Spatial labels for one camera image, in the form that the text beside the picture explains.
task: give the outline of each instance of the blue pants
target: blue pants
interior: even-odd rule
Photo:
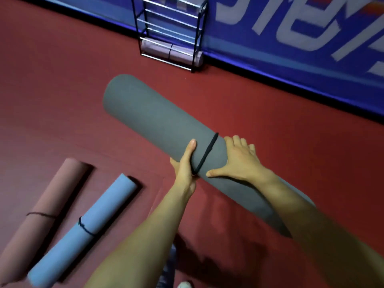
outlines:
[[[156,288],[173,288],[176,270],[176,247],[172,244],[166,265],[157,282]]]

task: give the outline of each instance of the storage rack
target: storage rack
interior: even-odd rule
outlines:
[[[145,57],[150,57],[152,59],[162,61],[162,62],[165,62],[167,64],[174,65],[176,67],[181,67],[182,69],[186,69],[186,70],[191,71],[191,72],[195,72],[197,69],[197,66],[195,65],[195,57],[196,57],[197,53],[201,50],[202,37],[204,34],[205,22],[207,20],[207,13],[208,13],[208,0],[204,0],[200,5],[193,4],[193,3],[185,1],[185,0],[176,0],[176,1],[179,1],[182,3],[185,3],[189,6],[195,7],[196,12],[197,12],[196,14],[184,12],[184,11],[181,11],[179,9],[172,8],[170,6],[167,6],[165,4],[161,4],[161,3],[158,3],[158,2],[155,2],[152,0],[140,0],[140,1],[142,1],[142,10],[138,14],[136,14],[135,1],[134,0],[131,0],[131,1],[132,1],[132,9],[133,9],[133,14],[134,14],[134,19],[135,19],[137,40],[139,42],[140,54],[142,56],[145,56]],[[190,24],[189,22],[184,22],[184,21],[181,21],[179,19],[167,16],[165,14],[160,14],[154,10],[147,9],[147,4],[159,6],[161,8],[165,8],[165,9],[171,10],[173,12],[176,12],[178,14],[183,14],[185,16],[188,16],[191,20],[194,20],[196,22],[196,24],[195,25]],[[187,34],[179,33],[179,32],[167,29],[163,26],[159,26],[153,22],[149,22],[148,21],[148,14],[149,13],[155,15],[156,17],[168,19],[172,22],[182,24],[181,26],[193,28],[193,29],[195,29],[195,36],[193,37],[193,36],[189,36]],[[142,29],[141,31],[139,30],[138,22],[142,22],[145,25],[145,28]],[[141,48],[141,41],[142,40],[146,40],[150,43],[154,43],[158,46],[161,46],[161,47],[164,47],[164,48],[171,50],[171,46],[166,46],[164,44],[161,44],[161,43],[158,43],[158,42],[153,41],[151,39],[148,39],[147,37],[151,38],[151,39],[155,38],[155,39],[159,39],[159,40],[164,40],[166,42],[169,42],[169,38],[173,38],[173,39],[177,40],[181,46],[187,46],[188,47],[190,45],[193,45],[193,54],[186,53],[186,52],[183,52],[181,50],[172,48],[172,51],[176,51],[176,52],[179,52],[181,54],[191,56],[192,61],[193,61],[192,65],[190,67],[186,67],[185,64],[171,61],[169,58],[165,59],[165,58],[156,57],[156,56],[144,53],[142,51],[142,48]]]

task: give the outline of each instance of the person's left arm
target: person's left arm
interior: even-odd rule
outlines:
[[[196,140],[188,144],[180,163],[170,159],[176,180],[154,212],[94,271],[85,288],[154,288],[169,255],[181,217],[196,182],[190,156]]]

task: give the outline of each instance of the black baseboard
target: black baseboard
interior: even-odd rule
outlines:
[[[110,22],[105,21],[103,19],[99,19],[97,17],[93,17],[93,16],[87,15],[85,13],[79,12],[75,9],[70,9],[70,8],[67,8],[67,7],[58,5],[58,4],[51,3],[51,2],[46,1],[46,0],[23,0],[23,1],[38,5],[40,7],[55,11],[55,12],[60,13],[60,14],[70,16],[72,18],[76,18],[76,19],[91,23],[93,25],[96,25],[96,26],[99,26],[99,27],[123,34],[125,36],[136,38],[136,35],[137,35],[135,31],[130,30],[128,28],[125,28],[123,26],[110,23]],[[342,101],[338,101],[334,98],[326,97],[326,96],[311,92],[309,90],[305,90],[305,89],[302,89],[300,87],[293,86],[293,85],[278,81],[278,80],[273,79],[271,77],[267,77],[267,76],[264,76],[262,74],[257,74],[257,73],[251,72],[249,70],[243,69],[241,67],[233,66],[231,64],[228,64],[226,62],[223,62],[223,61],[220,61],[218,59],[211,58],[211,57],[205,57],[205,62],[207,64],[212,65],[212,66],[221,68],[225,71],[229,71],[229,72],[232,72],[232,73],[237,74],[239,76],[246,77],[247,79],[261,82],[261,83],[266,84],[268,86],[277,88],[279,90],[282,90],[282,91],[285,91],[285,92],[288,92],[288,93],[291,93],[291,94],[294,94],[294,95],[297,95],[300,97],[304,97],[304,98],[309,99],[311,101],[315,101],[315,102],[330,106],[332,108],[335,108],[335,109],[338,109],[341,111],[345,111],[345,112],[348,112],[348,113],[351,113],[351,114],[375,121],[375,122],[380,123],[380,124],[384,124],[384,116],[377,114],[377,113],[374,113],[374,112],[371,112],[371,111],[368,111],[368,110],[365,110],[365,109],[362,109],[362,108],[359,108],[357,106],[347,104],[347,103],[342,102]]]

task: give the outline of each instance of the forearm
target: forearm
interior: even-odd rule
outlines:
[[[154,212],[103,261],[86,287],[155,287],[187,201],[183,190],[172,187]]]
[[[384,261],[276,177],[258,186],[331,287],[381,287]]]

